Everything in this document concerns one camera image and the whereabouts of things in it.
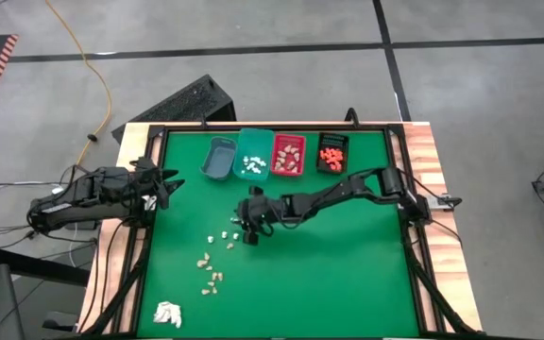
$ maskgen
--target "green mat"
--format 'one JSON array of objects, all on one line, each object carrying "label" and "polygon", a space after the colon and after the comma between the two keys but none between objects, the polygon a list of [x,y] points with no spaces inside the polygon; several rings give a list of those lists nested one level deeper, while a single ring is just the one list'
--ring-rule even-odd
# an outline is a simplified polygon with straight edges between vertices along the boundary
[{"label": "green mat", "polygon": [[[317,133],[306,136],[303,176],[270,174],[265,182],[234,176],[213,181],[199,171],[213,136],[237,133],[172,133],[164,167],[186,183],[157,212],[138,325],[140,337],[374,337],[416,336],[417,321],[395,206],[351,200],[321,211],[288,230],[275,226],[258,246],[231,240],[230,223],[248,186],[266,195],[310,193],[340,178],[315,170]],[[350,137],[348,172],[388,165],[383,134]],[[379,192],[375,178],[367,185]],[[229,232],[223,240],[221,232]],[[214,236],[212,245],[207,237]],[[228,242],[233,249],[226,249]],[[224,273],[216,295],[201,289],[212,272],[196,267],[204,253]],[[182,325],[153,323],[162,301],[181,306]]]}]

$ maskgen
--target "teal bin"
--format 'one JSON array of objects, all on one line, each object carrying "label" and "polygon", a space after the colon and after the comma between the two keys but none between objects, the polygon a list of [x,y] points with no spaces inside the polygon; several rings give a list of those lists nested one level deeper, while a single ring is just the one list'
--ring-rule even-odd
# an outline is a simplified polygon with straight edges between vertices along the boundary
[{"label": "teal bin", "polygon": [[[238,147],[234,156],[232,171],[239,179],[265,180],[270,174],[272,148],[274,147],[274,131],[260,128],[241,128],[238,135]],[[254,162],[253,157],[259,157],[265,165],[257,164],[259,173],[248,169]]]}]

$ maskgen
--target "black box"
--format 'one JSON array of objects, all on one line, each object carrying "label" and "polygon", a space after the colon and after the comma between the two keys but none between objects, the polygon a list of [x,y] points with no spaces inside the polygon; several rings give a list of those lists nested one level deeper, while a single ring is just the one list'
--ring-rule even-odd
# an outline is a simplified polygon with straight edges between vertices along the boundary
[{"label": "black box", "polygon": [[[209,75],[202,76],[159,104],[131,119],[131,122],[236,122],[232,98]],[[120,144],[125,124],[112,131]]]}]

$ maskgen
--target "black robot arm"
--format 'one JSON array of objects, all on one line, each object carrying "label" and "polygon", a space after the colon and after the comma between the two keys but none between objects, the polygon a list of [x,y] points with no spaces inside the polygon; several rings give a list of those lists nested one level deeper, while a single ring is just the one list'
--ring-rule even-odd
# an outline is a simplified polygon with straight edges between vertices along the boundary
[{"label": "black robot arm", "polygon": [[165,181],[178,171],[161,170],[144,157],[131,165],[135,166],[133,172],[125,167],[101,167],[76,180],[72,180],[76,169],[73,167],[71,183],[60,193],[34,199],[26,221],[40,233],[69,223],[106,218],[120,218],[132,227],[145,227],[152,215],[148,205],[152,201],[145,198],[156,197],[159,206],[166,209],[169,196],[184,180]]},{"label": "black robot arm", "polygon": [[[365,181],[375,176],[381,192],[375,194]],[[251,198],[239,202],[233,222],[245,231],[243,241],[257,245],[258,234],[271,236],[272,224],[280,223],[293,229],[304,221],[316,216],[324,208],[353,198],[364,198],[375,204],[399,204],[402,215],[411,222],[430,223],[431,213],[427,200],[421,195],[413,195],[402,180],[396,167],[376,168],[349,175],[333,186],[313,194],[281,195],[271,199],[259,187],[249,188]]]}]

